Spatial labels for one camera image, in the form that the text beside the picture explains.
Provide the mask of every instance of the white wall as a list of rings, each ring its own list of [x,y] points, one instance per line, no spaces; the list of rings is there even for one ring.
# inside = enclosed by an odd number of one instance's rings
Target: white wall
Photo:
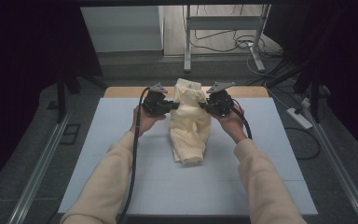
[[[161,50],[162,7],[82,7],[96,52]]]

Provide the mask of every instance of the wooden floor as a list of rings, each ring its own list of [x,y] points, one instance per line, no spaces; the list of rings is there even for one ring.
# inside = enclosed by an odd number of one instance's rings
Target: wooden floor
[[[191,16],[227,16],[227,15],[245,15],[245,16],[259,16],[261,14],[262,6],[260,5],[220,5],[220,6],[191,6]],[[164,11],[164,55],[183,55],[186,42],[186,6],[167,6],[163,7]],[[207,35],[217,34],[223,31],[191,31],[190,41],[193,44],[192,54],[216,54],[216,53],[249,53],[248,49],[235,49],[235,38],[240,40],[253,40],[251,36],[255,35],[255,31],[231,31],[221,35],[214,35],[203,38]],[[259,47],[265,51],[276,52],[280,46],[267,36],[262,35]]]

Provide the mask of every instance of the white power strip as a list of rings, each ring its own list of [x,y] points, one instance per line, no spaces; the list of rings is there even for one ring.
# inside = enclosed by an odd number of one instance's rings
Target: white power strip
[[[295,120],[303,129],[308,130],[312,127],[312,124],[305,119],[301,114],[296,114],[294,108],[286,110],[286,112]]]

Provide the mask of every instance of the crumpled fabric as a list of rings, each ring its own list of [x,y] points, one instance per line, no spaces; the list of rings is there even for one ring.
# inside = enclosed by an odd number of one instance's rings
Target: crumpled fabric
[[[170,136],[175,161],[203,161],[206,141],[211,130],[211,115],[200,108],[206,98],[201,84],[179,78],[174,87],[173,101],[180,103],[171,110]]]

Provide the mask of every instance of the beige shirt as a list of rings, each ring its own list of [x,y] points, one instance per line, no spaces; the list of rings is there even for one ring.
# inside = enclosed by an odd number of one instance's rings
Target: beige shirt
[[[126,132],[109,148],[61,223],[116,224],[131,172],[133,138],[133,133]],[[234,154],[240,161],[238,170],[248,193],[252,223],[306,223],[273,163],[252,140],[240,141]]]

